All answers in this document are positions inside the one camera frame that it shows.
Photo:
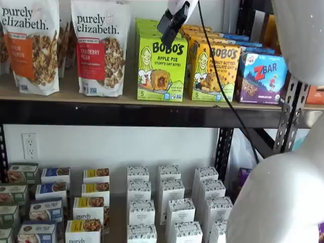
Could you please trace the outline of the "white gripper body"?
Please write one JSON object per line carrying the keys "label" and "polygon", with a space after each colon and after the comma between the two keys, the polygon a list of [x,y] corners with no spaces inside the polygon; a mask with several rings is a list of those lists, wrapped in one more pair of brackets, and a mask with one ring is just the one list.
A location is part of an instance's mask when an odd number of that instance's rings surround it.
{"label": "white gripper body", "polygon": [[187,14],[192,14],[198,3],[198,0],[171,0],[168,1],[168,9],[171,14],[175,14],[185,5],[185,3],[189,4]]}

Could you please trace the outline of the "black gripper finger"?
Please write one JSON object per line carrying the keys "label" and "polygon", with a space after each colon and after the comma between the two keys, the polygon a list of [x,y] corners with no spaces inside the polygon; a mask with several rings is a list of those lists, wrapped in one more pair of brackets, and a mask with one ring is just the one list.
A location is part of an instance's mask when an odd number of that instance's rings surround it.
{"label": "black gripper finger", "polygon": [[172,45],[180,28],[187,21],[189,9],[188,1],[169,1],[168,8],[157,25],[158,31],[162,34],[161,41],[165,46]]}

